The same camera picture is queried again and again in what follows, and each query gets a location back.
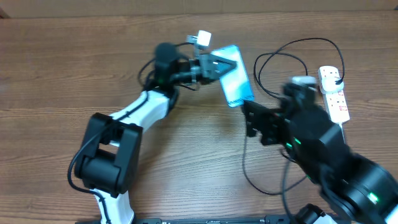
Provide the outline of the Samsung Galaxy smartphone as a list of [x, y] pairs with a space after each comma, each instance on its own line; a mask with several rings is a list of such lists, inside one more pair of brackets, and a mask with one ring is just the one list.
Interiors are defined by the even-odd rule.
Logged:
[[243, 105], [244, 100], [254, 101], [254, 93], [239, 47], [229, 45], [215, 49], [211, 53], [236, 62], [236, 68], [220, 78], [228, 106], [235, 108]]

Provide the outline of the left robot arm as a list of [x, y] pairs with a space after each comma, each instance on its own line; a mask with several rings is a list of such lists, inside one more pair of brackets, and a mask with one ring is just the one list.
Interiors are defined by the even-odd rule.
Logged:
[[173, 110], [179, 87], [208, 85], [238, 66], [235, 60], [200, 53], [198, 45], [193, 58], [178, 49], [178, 44], [159, 44], [151, 59], [154, 69], [141, 82], [140, 97], [111, 115], [95, 113], [88, 122], [67, 179], [73, 189], [95, 197], [101, 213], [98, 223], [133, 223], [128, 190], [137, 172], [142, 136]]

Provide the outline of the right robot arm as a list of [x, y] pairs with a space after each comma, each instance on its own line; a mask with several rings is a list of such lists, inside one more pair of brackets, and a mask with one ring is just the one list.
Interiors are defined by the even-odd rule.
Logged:
[[357, 223], [397, 223], [397, 181], [385, 168], [354, 153], [342, 128], [320, 107], [309, 83], [287, 83], [279, 108], [244, 101], [248, 137], [280, 144], [314, 183], [330, 208]]

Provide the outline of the white charger plug adapter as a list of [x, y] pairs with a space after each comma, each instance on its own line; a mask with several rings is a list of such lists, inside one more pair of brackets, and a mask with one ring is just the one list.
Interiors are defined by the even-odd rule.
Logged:
[[323, 94], [330, 94], [334, 92], [338, 92], [343, 90], [345, 87], [345, 84], [343, 82], [337, 83], [339, 79], [336, 79], [335, 77], [327, 78], [327, 77], [321, 77], [320, 80], [320, 90]]

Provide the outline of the white power strip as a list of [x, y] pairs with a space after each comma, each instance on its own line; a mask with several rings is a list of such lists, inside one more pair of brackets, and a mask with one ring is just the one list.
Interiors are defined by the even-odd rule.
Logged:
[[[319, 81], [321, 77], [335, 77], [339, 79], [337, 83], [341, 83], [341, 77], [336, 67], [322, 66], [318, 69]], [[329, 114], [330, 119], [336, 124], [343, 124], [350, 120], [348, 106], [345, 98], [344, 91], [338, 91], [330, 94], [322, 94], [323, 101], [325, 104], [326, 111]]]

